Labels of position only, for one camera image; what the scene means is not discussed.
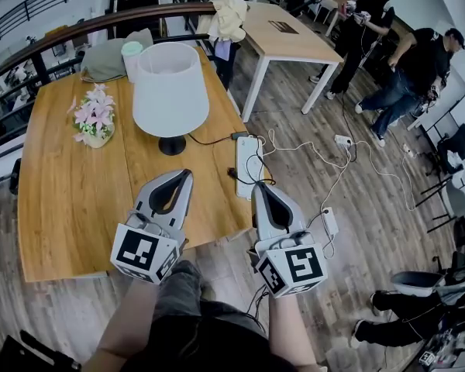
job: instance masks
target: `lamp base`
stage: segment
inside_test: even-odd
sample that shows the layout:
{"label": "lamp base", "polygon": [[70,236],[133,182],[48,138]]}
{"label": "lamp base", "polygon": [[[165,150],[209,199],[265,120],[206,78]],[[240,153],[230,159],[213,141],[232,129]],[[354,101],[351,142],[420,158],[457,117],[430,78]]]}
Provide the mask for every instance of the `lamp base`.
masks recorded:
{"label": "lamp base", "polygon": [[181,153],[186,147],[186,139],[184,136],[173,136],[172,138],[160,138],[158,140],[158,148],[163,154],[168,156],[176,156]]}

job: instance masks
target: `black t-shirt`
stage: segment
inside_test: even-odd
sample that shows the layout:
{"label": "black t-shirt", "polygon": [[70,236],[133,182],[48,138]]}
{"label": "black t-shirt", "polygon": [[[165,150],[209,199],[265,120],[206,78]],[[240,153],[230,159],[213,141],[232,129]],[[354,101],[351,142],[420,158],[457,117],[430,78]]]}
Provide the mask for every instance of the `black t-shirt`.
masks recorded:
{"label": "black t-shirt", "polygon": [[242,326],[210,317],[165,316],[151,326],[146,349],[121,372],[165,370],[295,372],[273,355],[267,339]]}
{"label": "black t-shirt", "polygon": [[[356,0],[355,12],[366,11],[370,14],[370,21],[374,25],[390,29],[394,20],[394,8],[388,3],[389,0]],[[379,37],[372,29],[358,25],[352,16],[344,22],[343,31],[348,32],[348,36],[352,37],[361,38],[363,35],[363,47],[368,47]]]}
{"label": "black t-shirt", "polygon": [[398,66],[415,84],[415,92],[425,95],[437,77],[446,81],[453,55],[444,49],[443,36],[434,29],[417,29],[413,35],[417,44],[403,54]]}

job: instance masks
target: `table leg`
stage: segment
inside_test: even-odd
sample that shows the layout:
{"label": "table leg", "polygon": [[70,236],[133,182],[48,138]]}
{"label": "table leg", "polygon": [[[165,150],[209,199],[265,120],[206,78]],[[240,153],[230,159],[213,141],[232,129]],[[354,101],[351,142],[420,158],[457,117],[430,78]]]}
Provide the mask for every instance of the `table leg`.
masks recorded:
{"label": "table leg", "polygon": [[303,106],[303,109],[301,110],[301,113],[306,115],[308,112],[310,112],[310,109],[312,108],[313,104],[319,97],[320,93],[324,89],[324,87],[327,85],[329,82],[329,79],[332,76],[332,73],[336,70],[338,67],[338,64],[330,64],[327,70],[325,71],[324,75],[320,79],[319,83],[315,86],[315,89],[312,91],[312,94],[308,97],[308,101],[305,103],[305,106]]}
{"label": "table leg", "polygon": [[336,12],[334,12],[334,16],[332,17],[331,24],[329,25],[329,28],[327,29],[327,32],[325,32],[325,37],[331,36],[332,28],[334,26],[336,26],[336,21],[338,20],[338,15],[339,15],[339,12],[338,12],[338,10],[336,10]]}
{"label": "table leg", "polygon": [[267,66],[269,66],[270,58],[265,55],[260,55],[260,59],[257,63],[257,69],[255,69],[255,74],[253,75],[253,81],[250,85],[250,90],[248,91],[248,96],[246,97],[246,102],[243,108],[243,114],[241,115],[243,122],[248,122],[250,120],[251,111],[253,110],[253,105],[257,100],[258,91],[264,80],[265,72],[267,71]]}

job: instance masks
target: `flower pot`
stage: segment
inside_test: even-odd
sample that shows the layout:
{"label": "flower pot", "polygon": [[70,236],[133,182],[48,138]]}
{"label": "flower pot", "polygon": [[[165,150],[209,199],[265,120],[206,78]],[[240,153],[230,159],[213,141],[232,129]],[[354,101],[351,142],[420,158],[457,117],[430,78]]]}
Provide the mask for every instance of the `flower pot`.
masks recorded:
{"label": "flower pot", "polygon": [[110,135],[105,137],[104,139],[98,138],[97,136],[93,136],[93,135],[85,135],[83,140],[86,145],[91,146],[93,149],[98,149],[102,147],[103,145],[105,145],[110,140],[110,138],[112,138],[112,136],[114,135],[114,132],[115,132],[115,127],[112,126],[112,131]]}

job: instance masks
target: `white lamp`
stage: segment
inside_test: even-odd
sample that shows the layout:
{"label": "white lamp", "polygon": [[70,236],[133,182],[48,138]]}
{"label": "white lamp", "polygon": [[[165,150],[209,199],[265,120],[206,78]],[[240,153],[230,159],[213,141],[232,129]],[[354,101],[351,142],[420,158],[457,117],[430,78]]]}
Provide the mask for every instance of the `white lamp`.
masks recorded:
{"label": "white lamp", "polygon": [[145,133],[159,136],[169,156],[186,147],[183,135],[208,116],[208,96],[198,52],[183,43],[148,47],[138,59],[133,118]]}

